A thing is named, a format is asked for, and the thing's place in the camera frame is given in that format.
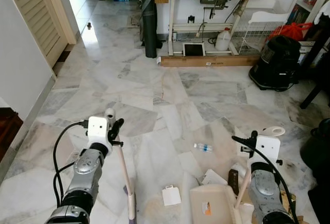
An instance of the louvered door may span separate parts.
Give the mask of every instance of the louvered door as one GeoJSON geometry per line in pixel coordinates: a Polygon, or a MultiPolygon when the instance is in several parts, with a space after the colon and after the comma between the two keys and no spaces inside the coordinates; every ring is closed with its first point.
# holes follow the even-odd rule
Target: louvered door
{"type": "Polygon", "coordinates": [[[51,0],[14,0],[50,67],[67,45],[51,0]]]}

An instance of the black vacuum cleaner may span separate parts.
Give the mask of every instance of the black vacuum cleaner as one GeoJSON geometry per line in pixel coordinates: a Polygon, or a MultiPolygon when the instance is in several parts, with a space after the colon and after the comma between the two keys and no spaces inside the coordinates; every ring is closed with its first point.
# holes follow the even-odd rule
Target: black vacuum cleaner
{"type": "Polygon", "coordinates": [[[257,65],[249,77],[260,90],[285,91],[294,84],[294,73],[299,68],[300,43],[285,36],[273,37],[262,49],[257,65]]]}

